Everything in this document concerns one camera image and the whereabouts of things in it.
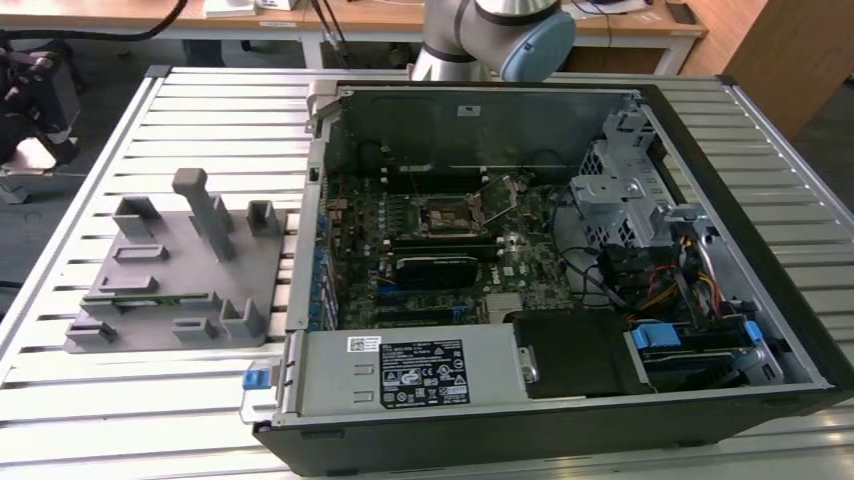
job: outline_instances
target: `cable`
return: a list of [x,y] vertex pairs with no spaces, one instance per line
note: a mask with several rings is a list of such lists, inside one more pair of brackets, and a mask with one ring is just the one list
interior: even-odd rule
[[379,2],[379,3],[389,3],[390,5],[411,5],[411,6],[415,6],[415,7],[423,7],[425,6],[425,2],[418,2],[418,1],[413,2],[413,3],[410,3],[410,2],[399,2],[399,1],[395,1],[395,0],[374,0],[374,1]]
[[157,37],[175,22],[185,11],[189,0],[178,0],[173,11],[151,30],[141,33],[99,33],[75,30],[0,30],[0,40],[103,40],[109,42],[141,42]]
[[653,274],[650,275],[650,288],[648,290],[648,295],[653,293],[653,290],[656,290],[656,276],[658,275],[658,272],[664,272],[668,270],[673,270],[676,268],[680,268],[677,265],[666,265],[664,267],[656,267],[656,270],[653,271]]
[[588,255],[593,255],[593,256],[600,255],[600,250],[597,250],[597,249],[596,249],[596,248],[593,248],[593,247],[570,247],[570,248],[565,248],[565,249],[561,251],[561,256],[564,256],[564,254],[565,254],[566,252],[572,252],[573,250],[581,250],[581,251],[584,251]]
[[[677,284],[674,283],[665,290],[662,290],[661,293],[653,299],[646,301],[646,303],[638,309],[638,312],[642,314],[644,311],[646,311],[650,307],[660,305],[665,300],[673,297],[677,291],[678,291],[678,288],[677,288]],[[633,314],[629,316],[629,321],[634,321],[637,319],[638,319],[637,314]]]
[[10,282],[7,280],[0,280],[0,288],[12,288],[20,290],[24,288],[24,284],[22,282]]
[[573,165],[570,165],[570,162],[566,161],[566,159],[564,159],[561,157],[561,154],[558,152],[556,152],[552,148],[541,148],[540,150],[534,150],[534,152],[531,152],[531,155],[529,155],[529,157],[525,159],[525,161],[519,162],[518,166],[519,167],[527,167],[529,165],[533,165],[534,167],[542,166],[542,165],[537,165],[534,164],[533,160],[536,159],[536,157],[541,154],[548,154],[552,155],[558,162],[561,162],[564,164],[564,166],[573,170]]
[[614,35],[612,34],[612,15],[624,15],[624,14],[622,13],[606,13],[602,10],[602,8],[600,7],[600,5],[597,5],[593,2],[592,2],[592,5],[600,11],[600,13],[590,12],[590,11],[588,11],[588,10],[585,10],[582,8],[582,6],[578,4],[578,2],[576,0],[572,0],[572,1],[573,1],[573,5],[576,5],[576,8],[578,8],[588,15],[602,15],[602,16],[605,16],[605,27],[608,28],[608,31],[609,31],[609,46],[608,46],[608,48],[605,50],[605,53],[602,54],[602,71],[605,72],[606,67],[609,65],[609,53],[612,52],[612,45],[614,44]]
[[[586,278],[588,281],[590,283],[593,283],[593,285],[600,290],[602,290],[602,293],[605,293],[605,296],[609,298],[609,300],[612,301],[612,303],[617,307],[620,307],[624,310],[628,310],[630,312],[636,312],[637,311],[636,308],[632,305],[629,305],[629,302],[626,302],[626,300],[624,300],[624,298],[620,296],[620,294],[608,285],[605,285],[600,280],[597,280],[589,274],[586,274],[585,271],[581,268],[578,268],[573,264],[573,262],[570,262],[568,260],[566,255],[565,255],[565,251],[562,251],[561,248],[558,247],[558,239],[556,237],[556,220],[558,218],[558,207],[561,206],[561,199],[565,197],[565,195],[568,194],[569,191],[570,191],[570,185],[568,184],[568,186],[564,188],[564,191],[558,195],[558,198],[556,198],[556,207],[554,207],[554,209],[552,211],[552,244],[556,247],[556,251],[560,252],[560,254],[561,254],[561,261],[570,268],[570,270],[573,270],[577,274],[580,274],[584,278]],[[585,248],[585,247],[570,247],[566,251],[569,251],[573,248]]]
[[709,278],[704,273],[698,275],[698,278],[701,282],[709,285],[709,294],[712,296],[712,308],[720,317],[721,316],[721,288],[718,287],[718,282],[716,282],[712,278]]
[[[590,266],[585,269],[585,273],[586,273],[588,275],[590,275],[590,270],[593,270],[594,268],[600,268],[600,265],[597,265],[597,264],[590,265]],[[588,290],[588,288],[589,288],[589,285],[588,285],[588,277],[585,277],[585,280],[582,281],[582,292],[581,292],[582,297],[578,299],[578,301],[580,301],[581,305],[582,305],[584,307],[588,307],[588,308],[601,308],[601,307],[608,307],[608,305],[593,305],[593,304],[590,304],[590,303],[585,303],[585,297],[586,297],[588,295],[598,295],[598,296],[604,296],[604,297],[605,297],[605,296],[608,296],[608,295],[606,295],[605,293],[602,293],[602,292],[592,292],[592,291],[589,291],[589,290]]]
[[335,25],[335,34],[338,34],[338,38],[333,33],[333,28],[330,27],[330,23],[326,19],[326,13],[323,13],[323,7],[321,6],[321,2],[318,0],[311,0],[311,6],[315,10],[315,14],[318,15],[318,19],[321,20],[321,24],[323,25],[323,32],[326,34],[327,40],[333,45],[333,52],[335,52],[335,58],[338,59],[338,63],[343,69],[350,69],[350,53],[347,52],[347,39],[345,38],[345,32],[342,30],[342,26],[338,23],[338,18],[335,17],[335,11],[330,6],[329,0],[322,0],[323,5],[326,5],[327,10],[330,11],[330,18],[333,19],[333,24]]

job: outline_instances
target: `blue connector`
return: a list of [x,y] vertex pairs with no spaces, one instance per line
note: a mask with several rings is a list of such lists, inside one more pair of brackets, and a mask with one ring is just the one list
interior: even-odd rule
[[632,331],[632,339],[638,350],[682,345],[680,334],[670,323],[645,323]]
[[762,341],[762,330],[760,330],[757,322],[748,320],[745,322],[745,331],[748,332],[748,336],[750,337],[750,341],[754,345]]
[[245,390],[267,390],[273,387],[270,370],[247,370],[243,372]]
[[463,319],[463,315],[469,310],[469,305],[458,305],[453,308],[454,311],[454,321],[459,322]]

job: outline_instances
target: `power supply label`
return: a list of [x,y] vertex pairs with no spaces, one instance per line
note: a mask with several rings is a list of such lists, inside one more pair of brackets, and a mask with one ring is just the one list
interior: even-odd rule
[[383,343],[379,360],[383,407],[471,403],[462,340]]

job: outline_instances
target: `slotted metal surface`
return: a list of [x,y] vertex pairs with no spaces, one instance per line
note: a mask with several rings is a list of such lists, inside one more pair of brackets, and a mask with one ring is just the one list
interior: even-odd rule
[[[282,353],[286,313],[253,349],[67,355],[60,348],[117,227],[123,193],[187,209],[171,174],[203,167],[230,207],[270,199],[289,211],[274,303],[286,307],[303,170],[305,94],[345,72],[174,69],[147,79],[46,255],[0,326],[0,476],[286,479],[287,466],[241,423],[241,375]],[[371,72],[361,79],[403,78]],[[814,174],[766,137],[738,92],[713,79],[580,75],[560,82],[656,82],[674,103],[750,218],[849,356],[854,358],[854,244]],[[677,183],[686,180],[668,160]],[[461,467],[373,478],[850,478],[854,402],[773,421],[721,444]]]

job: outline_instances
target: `wooden desk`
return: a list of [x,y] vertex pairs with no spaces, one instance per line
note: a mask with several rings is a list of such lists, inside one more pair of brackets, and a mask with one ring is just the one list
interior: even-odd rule
[[725,73],[793,139],[854,70],[854,0],[685,0],[710,29],[682,73]]
[[[345,35],[351,41],[421,42],[423,7],[375,0],[330,0]],[[171,10],[174,0],[0,0],[0,28],[66,28],[129,33],[151,27]],[[259,10],[255,17],[210,18],[203,0],[190,0],[186,11],[158,38],[223,40],[298,40],[307,68],[323,68],[325,42],[318,17],[303,0],[294,11]],[[666,51],[656,69],[677,74],[701,25],[673,21],[664,0],[641,12],[580,20],[576,45],[582,47],[658,48]]]

